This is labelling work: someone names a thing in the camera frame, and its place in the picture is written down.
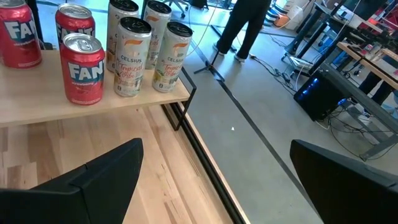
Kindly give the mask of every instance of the white can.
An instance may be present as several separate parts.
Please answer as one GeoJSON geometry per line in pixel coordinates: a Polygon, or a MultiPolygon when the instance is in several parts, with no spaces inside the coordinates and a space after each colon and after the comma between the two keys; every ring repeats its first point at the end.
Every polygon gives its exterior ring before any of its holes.
{"type": "Polygon", "coordinates": [[[166,25],[172,17],[172,9],[158,1],[149,1],[145,8],[144,20],[152,27],[152,37],[150,39],[148,58],[145,69],[154,69],[160,45],[166,30],[166,25]]]}
{"type": "Polygon", "coordinates": [[[114,90],[121,96],[136,96],[144,78],[150,25],[135,17],[124,17],[118,25],[114,90]]]}
{"type": "Polygon", "coordinates": [[[138,5],[132,0],[110,0],[108,4],[108,34],[106,39],[106,68],[114,72],[118,24],[123,17],[138,17],[138,5]]]}
{"type": "Polygon", "coordinates": [[[161,92],[173,90],[187,56],[192,30],[179,22],[169,22],[163,36],[152,86],[161,92]]]}

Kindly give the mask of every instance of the soda can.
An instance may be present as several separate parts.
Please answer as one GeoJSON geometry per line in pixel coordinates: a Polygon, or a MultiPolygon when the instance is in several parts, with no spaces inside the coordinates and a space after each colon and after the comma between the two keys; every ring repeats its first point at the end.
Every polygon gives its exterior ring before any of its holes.
{"type": "Polygon", "coordinates": [[[42,61],[32,11],[24,0],[0,1],[0,62],[32,68],[42,61]]]}
{"type": "Polygon", "coordinates": [[[63,38],[71,33],[81,33],[95,36],[95,21],[91,11],[77,4],[62,3],[55,13],[58,44],[61,46],[63,38]]]}
{"type": "Polygon", "coordinates": [[[169,22],[163,36],[152,86],[164,93],[173,90],[187,56],[192,30],[179,22],[169,22]]]}
{"type": "Polygon", "coordinates": [[[63,38],[61,64],[65,94],[78,105],[92,105],[102,99],[105,52],[93,36],[72,33],[63,38]]]}
{"type": "Polygon", "coordinates": [[[108,34],[106,40],[106,68],[114,72],[118,24],[123,17],[139,17],[138,5],[131,0],[110,0],[108,5],[108,34]]]}
{"type": "Polygon", "coordinates": [[[149,1],[145,8],[144,20],[152,27],[152,37],[145,69],[154,69],[159,54],[160,45],[163,40],[164,30],[172,17],[172,9],[158,1],[149,1]]]}
{"type": "Polygon", "coordinates": [[[135,17],[125,17],[118,25],[114,90],[121,96],[136,96],[144,78],[150,25],[135,17]]]}

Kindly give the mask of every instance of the red can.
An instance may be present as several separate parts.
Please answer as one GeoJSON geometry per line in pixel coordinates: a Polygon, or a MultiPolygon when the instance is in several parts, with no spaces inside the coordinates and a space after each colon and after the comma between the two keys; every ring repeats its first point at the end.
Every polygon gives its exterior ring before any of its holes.
{"type": "Polygon", "coordinates": [[[24,0],[0,2],[0,61],[11,68],[42,61],[32,11],[24,0]]]}
{"type": "Polygon", "coordinates": [[[55,24],[60,46],[62,39],[74,32],[95,36],[95,21],[91,11],[77,4],[60,4],[55,13],[55,24]]]}
{"type": "Polygon", "coordinates": [[[105,52],[93,36],[73,33],[63,38],[61,64],[65,94],[78,105],[92,105],[102,99],[105,52]]]}

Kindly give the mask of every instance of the gray floor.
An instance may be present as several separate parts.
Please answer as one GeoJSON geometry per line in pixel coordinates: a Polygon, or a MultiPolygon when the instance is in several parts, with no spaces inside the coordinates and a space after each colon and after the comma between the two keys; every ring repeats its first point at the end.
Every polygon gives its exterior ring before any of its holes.
{"type": "MultiPolygon", "coordinates": [[[[90,8],[106,10],[105,3],[97,4],[95,1],[93,4],[93,1],[89,0],[75,0],[75,2],[84,3],[90,8]]],[[[178,19],[180,14],[178,9],[175,6],[172,8],[174,19],[178,19]]],[[[192,8],[190,12],[192,24],[206,24],[213,10],[211,8],[209,11],[206,9],[201,11],[192,8]]],[[[39,11],[45,41],[57,45],[53,20],[56,7],[39,4],[39,11]]],[[[97,24],[96,37],[105,45],[106,14],[95,11],[93,15],[97,24]]],[[[228,16],[228,11],[217,9],[212,24],[224,26],[228,16]]],[[[184,19],[184,22],[187,21],[189,21],[188,16],[184,19]]],[[[201,39],[198,48],[208,59],[213,58],[214,51],[211,45],[218,40],[216,33],[209,28],[204,34],[206,26],[191,25],[191,28],[194,30],[194,41],[199,43],[201,39]]],[[[273,34],[294,35],[294,32],[290,30],[275,30],[270,27],[266,27],[265,31],[273,34]]],[[[274,38],[285,44],[292,40],[278,36],[274,36],[274,38]]],[[[239,41],[242,42],[243,39],[244,32],[241,32],[239,41]]],[[[237,48],[239,48],[239,41],[238,39],[234,41],[237,48]]],[[[287,63],[280,60],[283,48],[276,45],[269,35],[260,34],[251,53],[265,60],[274,68],[290,74],[287,63]]],[[[310,49],[304,58],[312,60],[316,55],[317,51],[310,49]]],[[[189,109],[189,114],[251,222],[321,223],[322,221],[313,208],[213,75],[210,72],[193,74],[193,71],[204,66],[196,52],[190,54],[184,62],[184,67],[198,86],[198,92],[189,109]]],[[[292,139],[302,139],[355,158],[336,142],[330,130],[325,130],[312,122],[293,100],[292,95],[257,62],[247,59],[246,63],[241,65],[234,60],[233,54],[230,52],[217,59],[216,68],[225,78],[226,86],[234,97],[241,103],[294,175],[296,174],[289,158],[292,139]]],[[[360,77],[355,77],[355,79],[360,82],[365,76],[366,73],[363,72],[360,77]]],[[[305,81],[305,77],[299,77],[298,87],[305,81]]],[[[391,98],[387,103],[395,105],[391,98]]],[[[344,114],[341,115],[341,119],[358,125],[344,114]]],[[[368,140],[360,134],[336,132],[336,137],[355,154],[371,147],[368,140]]],[[[398,174],[398,166],[395,162],[397,158],[398,150],[393,148],[386,156],[369,161],[367,164],[398,174]]]]}

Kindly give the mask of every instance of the blue light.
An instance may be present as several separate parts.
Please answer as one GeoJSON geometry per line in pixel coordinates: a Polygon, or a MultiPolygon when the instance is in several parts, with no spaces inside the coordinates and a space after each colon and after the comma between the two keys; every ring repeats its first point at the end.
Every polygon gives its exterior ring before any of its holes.
{"type": "Polygon", "coordinates": [[[339,106],[342,105],[346,100],[347,100],[346,98],[341,99],[341,100],[337,103],[337,105],[339,105],[339,106]]]}

